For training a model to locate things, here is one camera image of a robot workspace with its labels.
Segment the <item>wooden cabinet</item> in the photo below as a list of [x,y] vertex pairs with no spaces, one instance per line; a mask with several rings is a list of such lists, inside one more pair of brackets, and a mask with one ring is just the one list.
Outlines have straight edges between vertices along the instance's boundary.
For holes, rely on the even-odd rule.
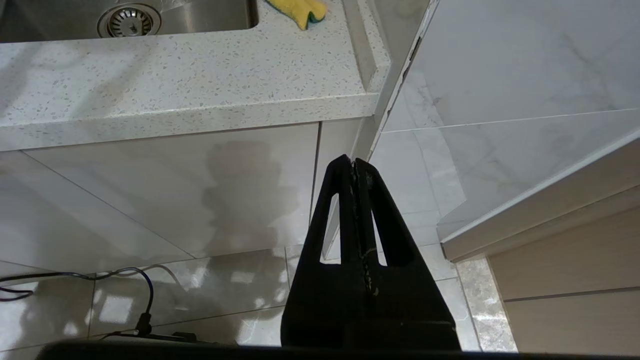
[[304,241],[317,132],[304,124],[25,153],[202,258]]
[[94,272],[189,258],[29,156],[0,152],[2,275]]

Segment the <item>marble tile floor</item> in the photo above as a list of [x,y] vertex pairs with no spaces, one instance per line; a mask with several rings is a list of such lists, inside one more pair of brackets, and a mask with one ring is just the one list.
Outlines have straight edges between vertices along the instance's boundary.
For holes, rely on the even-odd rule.
[[[203,341],[280,345],[280,319],[302,246],[145,268],[154,283],[154,333],[194,332]],[[480,351],[462,283],[438,244],[424,256],[467,351]],[[48,343],[132,329],[148,299],[139,275],[91,282],[57,278],[13,285],[35,295],[0,304],[0,360],[34,359]]]

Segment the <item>stainless steel sink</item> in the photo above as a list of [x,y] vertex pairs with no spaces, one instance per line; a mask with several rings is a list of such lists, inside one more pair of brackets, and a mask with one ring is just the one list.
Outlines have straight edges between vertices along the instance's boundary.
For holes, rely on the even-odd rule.
[[0,42],[239,30],[255,0],[0,0]]

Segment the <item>black cable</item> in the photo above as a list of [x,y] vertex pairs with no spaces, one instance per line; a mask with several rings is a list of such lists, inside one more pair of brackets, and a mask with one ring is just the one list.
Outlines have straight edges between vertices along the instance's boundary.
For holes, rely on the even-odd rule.
[[[3,277],[2,279],[0,279],[0,283],[5,282],[5,281],[13,281],[13,280],[24,280],[24,279],[38,279],[41,277],[52,277],[52,276],[75,276],[75,277],[79,277],[80,279],[84,279],[84,280],[92,280],[92,281],[96,281],[96,280],[102,280],[102,279],[106,279],[108,277],[114,276],[116,274],[119,274],[121,272],[126,272],[126,271],[134,271],[139,273],[140,275],[142,275],[145,280],[147,281],[147,285],[149,285],[149,302],[147,304],[147,310],[145,311],[145,314],[149,314],[151,312],[151,304],[153,304],[154,301],[154,285],[151,283],[151,279],[149,279],[149,276],[147,276],[147,274],[140,270],[139,268],[121,268],[115,271],[112,271],[110,273],[104,274],[104,275],[100,275],[100,276],[87,276],[87,275],[83,275],[83,274],[79,274],[77,272],[47,272],[47,273],[42,273],[42,274],[27,274],[27,275],[17,275],[17,276],[9,276],[9,277]],[[12,293],[12,294],[22,294],[18,297],[13,297],[13,298],[8,298],[8,299],[3,299],[0,298],[0,302],[9,302],[9,301],[16,301],[16,300],[20,300],[20,299],[24,299],[26,297],[30,297],[33,295],[33,290],[13,290],[13,289],[7,289],[7,288],[2,288],[0,287],[0,291],[3,291],[5,293]]]

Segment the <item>sink drain strainer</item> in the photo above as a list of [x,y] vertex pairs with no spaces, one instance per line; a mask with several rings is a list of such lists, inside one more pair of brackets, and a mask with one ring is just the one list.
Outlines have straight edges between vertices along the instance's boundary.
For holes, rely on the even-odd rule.
[[102,38],[141,37],[160,30],[160,14],[144,4],[125,4],[104,13],[98,22]]

